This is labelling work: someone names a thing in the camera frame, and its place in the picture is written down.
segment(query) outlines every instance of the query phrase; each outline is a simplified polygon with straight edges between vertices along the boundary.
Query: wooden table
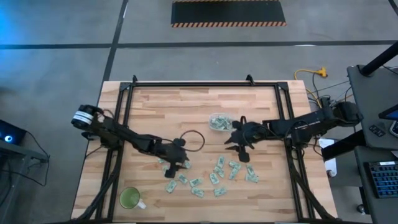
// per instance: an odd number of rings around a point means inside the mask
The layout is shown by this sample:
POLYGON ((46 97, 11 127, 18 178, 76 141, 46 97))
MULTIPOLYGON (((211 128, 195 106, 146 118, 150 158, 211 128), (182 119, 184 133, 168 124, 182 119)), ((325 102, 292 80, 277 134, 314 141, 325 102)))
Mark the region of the wooden table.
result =
MULTIPOLYGON (((296 116, 310 112, 304 83, 288 81, 290 96, 296 116)), ((98 106, 114 111, 120 82, 105 82, 98 106)), ((126 187, 136 187, 147 205, 145 210, 126 210, 116 200, 114 222, 294 222, 294 200, 287 168, 284 145, 281 141, 263 141, 249 150, 250 164, 259 176, 259 183, 246 182, 246 168, 238 172, 235 180, 228 180, 231 168, 224 166, 226 177, 218 185, 212 185, 212 172, 219 155, 226 160, 238 160, 237 152, 226 151, 223 144, 230 133, 212 131, 208 118, 212 113, 229 113, 235 119, 245 115, 248 121, 261 122, 278 119, 275 93, 268 87, 150 87, 135 88, 129 115, 129 127, 140 134, 154 134, 173 139, 189 129, 201 132, 205 147, 200 152, 188 152, 192 162, 189 170, 178 171, 189 179, 204 178, 198 187, 205 191, 204 198, 192 195, 189 184, 178 185, 172 194, 165 191, 170 182, 162 172, 163 164, 156 157, 138 153, 129 143, 125 144, 118 196, 126 187), (228 193, 216 198, 213 189, 225 186, 228 193)), ((186 135, 186 148, 196 149, 201 138, 186 135)), ((99 142, 91 142, 88 152, 99 142)), ((72 218, 78 217, 91 203, 101 185, 106 150, 92 154, 84 163, 72 218)), ((305 150, 310 188, 329 213, 336 217, 335 204, 322 158, 312 148, 305 150)), ((303 210, 306 212, 303 193, 303 210)), ((108 210, 108 198, 104 210, 108 210)))

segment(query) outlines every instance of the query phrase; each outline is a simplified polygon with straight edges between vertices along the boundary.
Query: concrete floor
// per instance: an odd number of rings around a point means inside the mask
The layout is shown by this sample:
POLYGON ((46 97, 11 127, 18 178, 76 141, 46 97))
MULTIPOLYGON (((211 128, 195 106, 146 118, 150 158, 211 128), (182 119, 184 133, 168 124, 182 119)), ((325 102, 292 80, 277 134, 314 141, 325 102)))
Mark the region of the concrete floor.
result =
MULTIPOLYGON (((170 28, 171 2, 129 0, 119 43, 338 41, 344 44, 346 40, 394 40, 398 35, 398 17, 387 0, 282 0, 287 27, 222 29, 170 28)), ((2 1, 0 49, 1 45, 5 48, 4 45, 11 44, 110 46, 122 3, 123 0, 2 1)), ((387 47, 117 49, 113 62, 108 60, 109 53, 113 54, 110 49, 0 50, 0 119, 32 132, 51 155, 47 186, 25 180, 12 216, 16 223, 60 222, 70 218, 87 145, 70 120, 80 104, 96 104, 104 73, 110 72, 110 80, 131 80, 132 75, 139 80, 242 80, 249 73, 256 80, 290 80, 297 69, 324 66, 329 77, 315 80, 321 89, 348 80, 346 67, 368 63, 387 47), (107 61, 113 66, 111 70, 108 66, 105 72, 107 61)), ((397 64, 398 60, 394 59, 388 65, 397 64)), ((306 73, 299 75, 313 89, 311 77, 306 73)), ((345 83, 320 94, 342 98, 348 87, 345 83)), ((352 132, 352 128, 336 128, 326 137, 341 139, 352 132)), ((31 173, 36 179, 43 179, 44 174, 44 167, 31 173)), ((333 180, 331 186, 340 218, 370 221, 370 217, 361 216, 354 209, 360 203, 357 188, 348 189, 333 180)))

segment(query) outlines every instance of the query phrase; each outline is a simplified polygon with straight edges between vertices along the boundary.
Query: keyboard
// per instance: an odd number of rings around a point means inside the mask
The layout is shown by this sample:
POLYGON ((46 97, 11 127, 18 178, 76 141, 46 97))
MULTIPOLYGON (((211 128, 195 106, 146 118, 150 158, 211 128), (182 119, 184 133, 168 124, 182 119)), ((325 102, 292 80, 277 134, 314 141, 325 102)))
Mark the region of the keyboard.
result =
POLYGON ((398 161, 366 162, 364 165, 377 198, 398 197, 398 161))

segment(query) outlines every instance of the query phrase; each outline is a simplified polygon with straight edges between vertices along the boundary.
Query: black metal frame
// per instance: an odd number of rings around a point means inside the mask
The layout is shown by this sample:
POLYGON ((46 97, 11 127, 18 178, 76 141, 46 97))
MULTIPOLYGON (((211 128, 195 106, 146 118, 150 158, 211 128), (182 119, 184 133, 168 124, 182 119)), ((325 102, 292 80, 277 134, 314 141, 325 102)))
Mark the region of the black metal frame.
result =
MULTIPOLYGON (((129 120, 129 110, 131 107, 132 102, 132 93, 135 87, 187 87, 187 86, 200 86, 200 87, 211 87, 211 86, 227 86, 227 87, 242 87, 242 86, 255 86, 255 87, 273 87, 275 91, 276 102, 278 106, 278 112, 280 119, 285 119, 284 116, 284 108, 282 105, 282 98, 280 95, 280 91, 284 92, 286 103, 287 103, 287 110, 289 113, 289 118, 294 117, 292 101, 290 99, 289 87, 287 82, 254 82, 252 76, 248 75, 246 77, 246 81, 243 82, 138 82, 136 76, 133 77, 132 82, 122 82, 119 87, 119 95, 118 100, 116 103, 116 109, 114 118, 116 121, 119 121, 119 115, 121 110, 121 103, 123 100, 123 96, 125 91, 127 93, 127 102, 126 102, 126 109, 124 112, 123 118, 123 125, 127 126, 127 122, 129 120)), ((118 149, 108 149, 108 153, 106 155, 105 165, 104 165, 104 172, 103 178, 101 181, 101 189, 98 195, 95 197, 91 205, 88 209, 84 212, 82 216, 77 219, 71 220, 73 223, 111 223, 113 222, 113 213, 114 213, 114 206, 116 203, 116 196, 118 190, 118 182, 119 182, 119 175, 121 170, 121 163, 123 158, 123 150, 124 146, 122 145, 118 149), (109 174, 111 168, 111 161, 113 158, 114 152, 117 151, 117 158, 116 163, 114 165, 114 169, 112 173, 109 174), (104 196, 107 193, 108 189, 112 185, 111 189, 111 196, 109 200, 109 209, 106 218, 103 218, 103 203, 104 203, 104 196), (96 210, 95 219, 91 219, 93 212, 96 210)), ((297 214, 297 221, 301 222, 302 220, 306 220, 303 217, 303 210, 300 203, 300 194, 299 188, 297 186, 297 181, 293 178, 293 169, 295 167, 294 160, 292 156, 292 148, 289 147, 288 144, 285 142, 285 150, 286 150, 286 158, 287 164, 289 167, 289 174, 290 174, 290 181, 292 183, 292 193, 295 202, 295 209, 297 214)), ((308 188, 308 179, 307 173, 304 166, 304 160, 301 153, 297 153, 297 160, 299 166, 300 176, 303 179, 304 184, 308 188)), ((308 197, 305 197, 307 209, 308 209, 308 220, 316 220, 315 213, 313 210, 313 205, 311 204, 308 197)))

